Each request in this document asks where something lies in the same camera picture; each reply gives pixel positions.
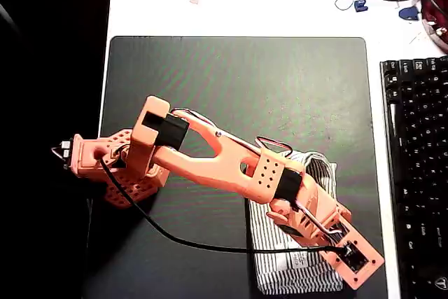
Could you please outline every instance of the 3d printed robot arm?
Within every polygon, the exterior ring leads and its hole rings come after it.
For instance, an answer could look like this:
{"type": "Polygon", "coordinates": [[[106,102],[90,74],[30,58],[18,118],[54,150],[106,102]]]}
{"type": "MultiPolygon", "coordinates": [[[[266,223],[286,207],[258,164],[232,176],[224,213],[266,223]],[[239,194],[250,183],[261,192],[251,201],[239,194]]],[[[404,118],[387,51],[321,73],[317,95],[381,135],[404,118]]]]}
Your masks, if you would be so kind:
{"type": "Polygon", "coordinates": [[[118,208],[130,203],[107,177],[100,159],[136,202],[157,192],[173,172],[201,185],[269,203],[267,216],[295,229],[299,234],[292,237],[300,245],[346,248],[345,253],[320,254],[354,289],[384,263],[350,224],[351,213],[329,196],[302,164],[247,143],[194,111],[170,112],[169,103],[157,97],[146,100],[132,130],[93,140],[77,134],[61,147],[59,155],[76,176],[107,182],[106,201],[118,208]],[[192,158],[179,152],[189,128],[212,147],[214,158],[192,158]],[[242,163],[247,167],[244,173],[242,163]]]}

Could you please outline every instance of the black mouse pad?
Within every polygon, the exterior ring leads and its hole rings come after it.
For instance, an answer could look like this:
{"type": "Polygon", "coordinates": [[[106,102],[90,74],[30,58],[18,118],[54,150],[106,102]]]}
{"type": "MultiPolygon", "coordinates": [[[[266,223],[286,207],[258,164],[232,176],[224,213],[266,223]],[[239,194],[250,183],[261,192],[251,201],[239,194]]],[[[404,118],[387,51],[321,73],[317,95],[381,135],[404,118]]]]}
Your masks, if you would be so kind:
{"type": "MultiPolygon", "coordinates": [[[[324,153],[337,196],[381,253],[382,232],[365,42],[357,38],[116,37],[111,42],[101,135],[132,127],[145,98],[188,107],[220,128],[324,153]]],[[[194,132],[181,151],[212,152],[194,132]]],[[[168,232],[246,246],[244,200],[170,175],[143,207],[168,232]]],[[[201,251],[162,237],[133,209],[95,201],[85,298],[258,298],[251,257],[201,251]]],[[[357,292],[297,298],[386,298],[384,266],[357,292]]]]}

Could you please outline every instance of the keyboard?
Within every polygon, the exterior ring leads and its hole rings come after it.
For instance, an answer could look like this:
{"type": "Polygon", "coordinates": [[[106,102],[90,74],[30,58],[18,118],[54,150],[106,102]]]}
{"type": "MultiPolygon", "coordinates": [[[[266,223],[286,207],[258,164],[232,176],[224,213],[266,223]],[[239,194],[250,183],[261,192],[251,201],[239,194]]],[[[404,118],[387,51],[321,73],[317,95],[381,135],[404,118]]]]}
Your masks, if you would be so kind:
{"type": "Polygon", "coordinates": [[[448,298],[448,57],[380,68],[402,298],[448,298]]]}

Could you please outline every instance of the striped fabric bag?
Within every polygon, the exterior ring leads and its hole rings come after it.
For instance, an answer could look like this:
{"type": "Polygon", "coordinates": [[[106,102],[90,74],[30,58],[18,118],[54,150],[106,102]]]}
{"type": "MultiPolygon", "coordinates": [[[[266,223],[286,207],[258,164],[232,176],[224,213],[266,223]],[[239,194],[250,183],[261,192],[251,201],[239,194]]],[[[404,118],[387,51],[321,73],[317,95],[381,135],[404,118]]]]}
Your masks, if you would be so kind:
{"type": "MultiPolygon", "coordinates": [[[[294,151],[291,160],[301,162],[316,182],[336,198],[336,164],[318,152],[294,151]]],[[[268,204],[249,200],[251,236],[254,249],[287,249],[299,247],[266,216],[268,204]]],[[[257,285],[263,294],[330,292],[342,290],[342,278],[318,252],[256,254],[257,285]]]]}

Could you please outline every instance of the orange plastic part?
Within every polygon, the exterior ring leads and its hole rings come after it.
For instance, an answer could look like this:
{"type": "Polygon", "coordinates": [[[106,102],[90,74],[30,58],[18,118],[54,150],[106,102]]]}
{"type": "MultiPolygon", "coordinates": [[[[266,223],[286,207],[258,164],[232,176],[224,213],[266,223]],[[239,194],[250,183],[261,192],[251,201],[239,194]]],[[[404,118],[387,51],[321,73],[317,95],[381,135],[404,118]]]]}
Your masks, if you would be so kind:
{"type": "Polygon", "coordinates": [[[135,176],[125,168],[111,167],[120,158],[119,148],[124,149],[121,153],[122,157],[125,157],[125,148],[130,143],[130,135],[131,130],[121,130],[110,137],[93,140],[83,139],[79,134],[75,134],[73,138],[69,165],[71,171],[81,178],[106,182],[108,186],[105,199],[117,208],[127,208],[130,204],[111,183],[98,159],[103,158],[114,177],[136,202],[157,192],[158,188],[165,185],[169,175],[169,171],[165,168],[153,165],[143,178],[135,179],[135,176]]]}
{"type": "Polygon", "coordinates": [[[302,246],[329,245],[330,240],[324,231],[334,229],[334,225],[341,223],[346,228],[346,235],[333,244],[345,246],[351,242],[364,255],[365,265],[354,272],[336,253],[320,254],[354,289],[384,263],[381,255],[350,224],[350,211],[306,174],[299,162],[266,148],[256,148],[184,110],[175,110],[173,115],[187,120],[190,128],[198,132],[212,147],[215,156],[192,158],[166,146],[154,147],[158,132],[145,126],[144,118],[147,113],[164,118],[169,109],[168,102],[149,97],[132,132],[122,130],[110,137],[95,140],[83,140],[76,135],[73,140],[71,170],[78,176],[108,182],[106,200],[120,208],[128,207],[129,203],[111,185],[98,163],[100,158],[104,159],[117,180],[136,201],[155,193],[165,184],[169,172],[173,172],[201,185],[239,193],[258,203],[270,202],[271,211],[267,215],[276,224],[288,225],[300,232],[301,237],[293,238],[302,246]],[[119,159],[126,162],[126,168],[113,168],[113,163],[119,159]],[[247,164],[245,174],[240,168],[242,163],[247,164]],[[304,206],[323,228],[315,225],[302,211],[293,211],[289,202],[274,199],[285,169],[291,169],[302,176],[296,202],[304,206]]]}

